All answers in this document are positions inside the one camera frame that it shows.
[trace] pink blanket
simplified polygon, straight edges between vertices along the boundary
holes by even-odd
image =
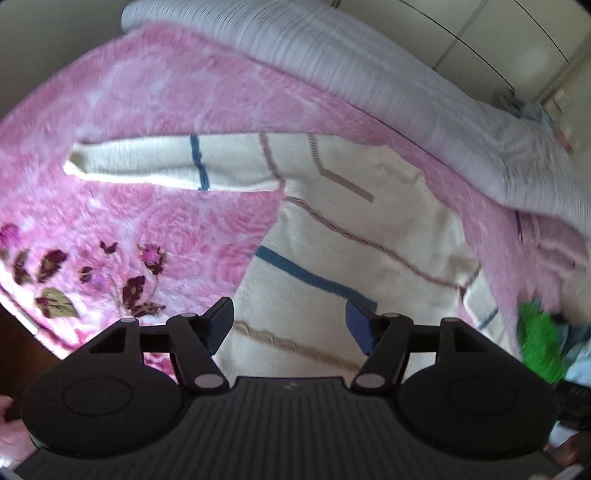
[[[459,212],[509,329],[519,296],[559,305],[557,279],[523,250],[515,212],[367,114],[168,25],[90,52],[0,124],[3,301],[64,356],[121,316],[154,314],[144,320],[162,323],[232,296],[280,194],[89,183],[61,166],[74,142],[265,131],[389,145]],[[149,361],[168,370],[164,355]]]

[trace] gray wall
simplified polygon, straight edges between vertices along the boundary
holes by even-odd
[[[121,35],[129,0],[0,3],[0,118],[85,52]]]

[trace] brown stripe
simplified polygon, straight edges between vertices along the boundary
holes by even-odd
[[[370,193],[361,188],[359,185],[356,185],[352,181],[347,180],[344,177],[341,177],[337,173],[327,170],[322,165],[322,160],[320,159],[320,154],[318,153],[318,139],[313,134],[307,134],[308,142],[310,143],[310,152],[312,153],[312,160],[318,168],[318,172],[327,180],[333,181],[338,183],[342,187],[345,187],[347,190],[352,191],[355,195],[360,196],[364,200],[367,200],[369,203],[374,202],[374,196]]]
[[[435,285],[439,285],[441,287],[448,287],[448,288],[453,288],[456,290],[461,290],[463,287],[462,285],[460,285],[459,283],[455,283],[449,280],[442,280],[441,278],[435,278],[432,277],[431,275],[419,270],[417,267],[415,267],[414,265],[412,265],[412,263],[410,263],[409,261],[407,261],[405,258],[401,257],[400,255],[398,255],[394,250],[391,250],[389,248],[384,247],[383,245],[377,244],[376,242],[372,242],[370,240],[367,240],[365,238],[362,238],[358,235],[355,235],[354,233],[350,233],[347,230],[339,227],[338,225],[334,224],[333,222],[329,221],[327,218],[323,217],[322,215],[320,215],[319,213],[315,212],[310,205],[308,205],[305,201],[295,198],[295,197],[290,197],[287,196],[284,199],[286,202],[290,202],[294,205],[297,205],[298,207],[304,209],[306,212],[308,212],[310,214],[310,216],[322,223],[325,227],[329,228],[330,230],[332,230],[333,232],[336,232],[338,234],[340,234],[341,236],[344,236],[346,239],[348,240],[352,240],[356,243],[358,243],[359,245],[364,245],[366,247],[371,247],[374,248],[376,250],[379,250],[380,252],[385,253],[387,256],[389,256],[390,258],[392,258],[393,260],[396,260],[398,263],[400,263],[402,266],[404,266],[405,268],[407,268],[408,270],[410,270],[411,272],[413,272],[415,275],[425,279],[426,281],[433,283]],[[478,269],[476,270],[476,272],[474,272],[471,276],[470,276],[470,280],[468,282],[468,285],[473,282],[473,279],[476,278],[476,276],[478,275],[478,272],[480,271],[480,265],[478,266]]]
[[[279,182],[279,189],[282,191],[285,190],[285,178],[279,173],[279,168],[277,168],[277,164],[273,160],[273,153],[269,146],[269,136],[266,133],[259,133],[259,142],[261,143],[262,152],[267,162],[267,168],[271,172],[271,175],[273,175],[273,178]]]
[[[237,333],[240,333],[241,335],[251,338],[259,343],[264,343],[273,348],[277,348],[278,350],[283,350],[284,352],[291,352],[295,353],[296,355],[311,358],[312,360],[316,360],[326,365],[340,367],[355,373],[357,373],[362,367],[361,364],[356,364],[346,360],[345,358],[322,352],[321,350],[317,350],[316,348],[310,346],[300,345],[293,340],[286,340],[276,337],[271,332],[267,332],[265,330],[257,330],[256,328],[247,325],[245,322],[234,322],[233,329]]]

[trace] ribbed black surface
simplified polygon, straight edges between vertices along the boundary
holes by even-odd
[[[406,432],[384,400],[354,395],[339,379],[250,378],[193,401],[172,432],[143,450],[104,460],[42,450],[17,470],[25,480],[524,480],[557,472],[542,453],[495,462],[441,453]]]

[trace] bed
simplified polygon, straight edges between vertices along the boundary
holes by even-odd
[[[544,307],[559,308],[558,279],[522,247],[514,210],[367,113],[171,24],[137,28],[91,51],[2,120],[2,304],[63,358],[129,314],[126,288],[139,290],[144,323],[232,297],[281,193],[84,182],[67,177],[63,163],[75,142],[233,132],[339,135],[388,145],[422,170],[462,219],[513,354],[518,302],[540,296]],[[171,372],[166,355],[147,362]]]

